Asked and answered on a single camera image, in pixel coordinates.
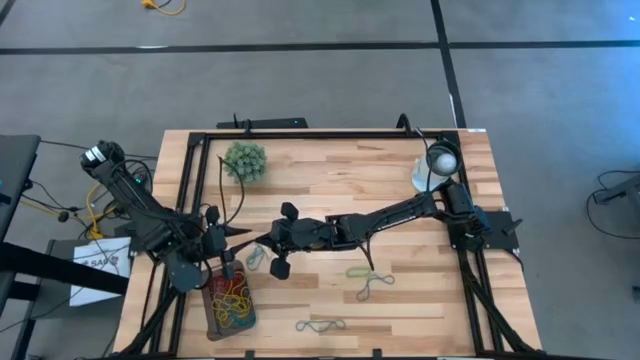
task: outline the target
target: wooden tabletop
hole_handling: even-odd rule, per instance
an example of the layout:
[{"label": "wooden tabletop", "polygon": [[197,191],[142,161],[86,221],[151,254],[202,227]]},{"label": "wooden tabletop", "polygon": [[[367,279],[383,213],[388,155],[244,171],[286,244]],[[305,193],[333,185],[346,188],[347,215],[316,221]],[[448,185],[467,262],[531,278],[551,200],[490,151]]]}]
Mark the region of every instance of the wooden tabletop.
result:
[{"label": "wooden tabletop", "polygon": [[[153,194],[167,207],[176,203],[188,133],[170,130],[164,135]],[[460,130],[459,134],[474,203],[485,210],[501,209],[505,204],[487,133]],[[424,145],[417,139],[254,141],[266,150],[267,175],[261,183],[247,186],[242,211],[233,222],[235,227],[254,231],[230,238],[231,245],[269,231],[271,222],[281,217],[283,201],[297,206],[301,217],[323,220],[325,215],[367,213],[407,199],[416,193],[411,183],[414,161],[424,154]],[[220,205],[215,155],[223,156],[232,143],[214,140],[211,144],[203,202]],[[199,156],[196,151],[194,164]],[[191,192],[196,168],[194,165]],[[222,183],[227,209],[232,212],[240,201],[239,186],[226,174]],[[258,271],[247,271],[256,326],[217,342],[207,339],[200,292],[190,292],[178,355],[244,356],[245,350],[256,350],[256,356],[371,356],[373,348],[381,348],[387,356],[473,354],[458,259],[449,246],[445,226],[433,219],[416,220],[376,234],[371,248],[376,272],[393,274],[396,281],[392,286],[372,283],[366,302],[356,300],[364,279],[345,276],[348,268],[367,265],[360,251],[293,254],[289,257],[291,277],[286,281],[269,275],[269,262],[263,261]],[[244,262],[252,250],[249,246],[237,258]],[[539,348],[520,265],[500,250],[485,254],[496,305],[521,337]],[[150,260],[137,258],[116,351],[140,328],[150,272]],[[161,270],[157,274],[148,314],[157,301]],[[478,308],[485,347],[491,348],[486,314],[479,303]],[[161,350],[168,347],[173,310],[168,314]],[[296,322],[309,319],[343,319],[347,328],[322,334],[296,331]]]}]

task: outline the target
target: black floor line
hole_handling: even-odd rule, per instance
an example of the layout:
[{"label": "black floor line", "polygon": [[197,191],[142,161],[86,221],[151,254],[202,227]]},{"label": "black floor line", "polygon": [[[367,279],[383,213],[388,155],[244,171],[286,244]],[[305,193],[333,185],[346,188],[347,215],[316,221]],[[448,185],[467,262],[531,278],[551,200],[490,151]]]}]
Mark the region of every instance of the black floor line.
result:
[{"label": "black floor line", "polygon": [[640,40],[451,42],[450,49],[573,49],[640,47]]},{"label": "black floor line", "polygon": [[9,11],[11,11],[15,2],[16,0],[7,0],[7,2],[4,3],[2,10],[0,10],[0,26],[2,26],[2,23],[7,19],[7,15],[9,15]]},{"label": "black floor line", "polygon": [[444,27],[444,18],[442,17],[440,2],[438,0],[431,0],[431,8],[433,10],[436,31],[438,32],[438,43],[440,45],[440,54],[442,55],[442,65],[444,67],[444,75],[447,79],[449,95],[451,96],[456,127],[466,128],[467,121],[465,120],[464,110],[462,109],[462,98],[460,97],[460,90],[458,89],[456,72],[453,69],[453,60],[451,59],[451,51],[449,50],[449,42],[447,40],[447,32]]},{"label": "black floor line", "polygon": [[438,49],[435,42],[344,42],[291,43],[246,45],[188,46],[116,46],[116,47],[51,47],[0,48],[0,55],[93,55],[93,54],[170,54],[170,53],[232,53],[267,51],[327,51],[327,50],[423,50]]}]

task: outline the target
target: white ball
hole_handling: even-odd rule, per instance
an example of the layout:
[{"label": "white ball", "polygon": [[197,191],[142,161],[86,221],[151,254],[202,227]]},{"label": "white ball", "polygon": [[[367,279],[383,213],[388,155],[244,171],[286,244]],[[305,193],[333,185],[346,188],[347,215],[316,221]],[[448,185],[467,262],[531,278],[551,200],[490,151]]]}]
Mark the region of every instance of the white ball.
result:
[{"label": "white ball", "polygon": [[442,154],[438,156],[438,160],[436,160],[435,168],[438,169],[438,172],[449,174],[452,173],[458,162],[456,161],[456,157],[451,154]]}]

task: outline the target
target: container of rubber bands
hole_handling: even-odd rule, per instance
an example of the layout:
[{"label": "container of rubber bands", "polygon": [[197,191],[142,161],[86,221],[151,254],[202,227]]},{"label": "container of rubber bands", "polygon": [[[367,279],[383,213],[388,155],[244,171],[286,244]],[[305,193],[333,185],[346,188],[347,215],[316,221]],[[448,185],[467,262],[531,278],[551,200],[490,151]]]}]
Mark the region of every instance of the container of rubber bands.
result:
[{"label": "container of rubber bands", "polygon": [[[211,278],[202,289],[205,315],[209,330],[207,338],[211,341],[224,339],[252,328],[256,324],[256,312],[240,261],[234,261],[233,279],[226,280],[222,270],[213,270]],[[206,279],[208,271],[203,272]]]}]

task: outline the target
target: green plant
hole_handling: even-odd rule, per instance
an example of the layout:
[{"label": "green plant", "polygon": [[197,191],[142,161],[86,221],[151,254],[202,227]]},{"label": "green plant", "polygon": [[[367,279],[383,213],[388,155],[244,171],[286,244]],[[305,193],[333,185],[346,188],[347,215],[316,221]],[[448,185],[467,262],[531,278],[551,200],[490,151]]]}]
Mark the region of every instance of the green plant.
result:
[{"label": "green plant", "polygon": [[[267,170],[267,156],[264,148],[254,143],[234,142],[227,149],[224,160],[236,169],[243,183],[262,179]],[[238,175],[230,166],[225,165],[224,170],[236,183],[239,181]]]}]

